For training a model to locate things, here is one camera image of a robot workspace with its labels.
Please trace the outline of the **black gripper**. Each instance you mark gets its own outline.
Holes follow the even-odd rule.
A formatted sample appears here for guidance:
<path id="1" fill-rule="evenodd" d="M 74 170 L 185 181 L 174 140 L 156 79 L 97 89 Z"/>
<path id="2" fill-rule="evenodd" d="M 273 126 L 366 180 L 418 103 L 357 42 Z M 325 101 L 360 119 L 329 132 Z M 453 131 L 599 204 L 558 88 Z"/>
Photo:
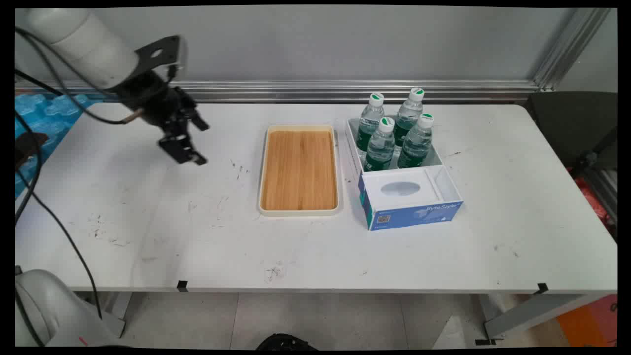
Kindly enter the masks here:
<path id="1" fill-rule="evenodd" d="M 158 140 L 158 146 L 177 163 L 207 164 L 189 134 L 174 135 L 181 134 L 180 126 L 187 131 L 189 122 L 199 131 L 210 128 L 199 115 L 196 102 L 182 88 L 171 87 L 154 71 L 147 71 L 117 85 L 116 94 L 127 108 L 142 110 L 142 120 L 166 134 Z"/>

